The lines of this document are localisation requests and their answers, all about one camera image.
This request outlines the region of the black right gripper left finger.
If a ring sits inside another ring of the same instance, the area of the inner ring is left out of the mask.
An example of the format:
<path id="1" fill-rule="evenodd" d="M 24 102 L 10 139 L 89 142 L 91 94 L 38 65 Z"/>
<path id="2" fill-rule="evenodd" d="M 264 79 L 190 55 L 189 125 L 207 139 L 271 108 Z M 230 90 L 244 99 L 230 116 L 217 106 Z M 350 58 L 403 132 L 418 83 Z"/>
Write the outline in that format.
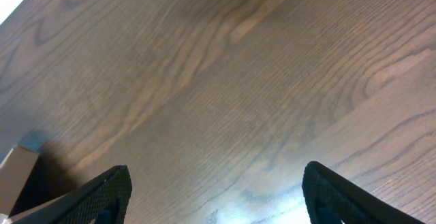
<path id="1" fill-rule="evenodd" d="M 128 167 L 116 165 L 66 195 L 10 217 L 10 223 L 123 224 L 131 192 Z"/>

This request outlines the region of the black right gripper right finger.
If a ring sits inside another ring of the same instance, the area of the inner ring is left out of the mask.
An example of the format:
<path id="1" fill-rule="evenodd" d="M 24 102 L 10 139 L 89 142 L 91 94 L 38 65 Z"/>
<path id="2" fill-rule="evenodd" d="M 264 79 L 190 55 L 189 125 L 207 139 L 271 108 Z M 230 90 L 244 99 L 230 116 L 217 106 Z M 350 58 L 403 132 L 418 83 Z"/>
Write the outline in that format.
<path id="1" fill-rule="evenodd" d="M 422 224 L 317 161 L 305 167 L 302 192 L 312 224 Z"/>

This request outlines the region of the brown cardboard box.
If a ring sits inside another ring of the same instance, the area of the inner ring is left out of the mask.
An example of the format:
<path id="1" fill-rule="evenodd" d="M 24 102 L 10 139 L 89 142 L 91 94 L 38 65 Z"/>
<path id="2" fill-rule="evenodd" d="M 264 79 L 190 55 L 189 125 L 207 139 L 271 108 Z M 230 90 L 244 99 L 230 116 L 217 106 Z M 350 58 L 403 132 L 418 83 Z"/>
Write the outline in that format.
<path id="1" fill-rule="evenodd" d="M 38 152 L 15 146 L 1 162 L 1 223 L 13 223 L 68 191 Z"/>

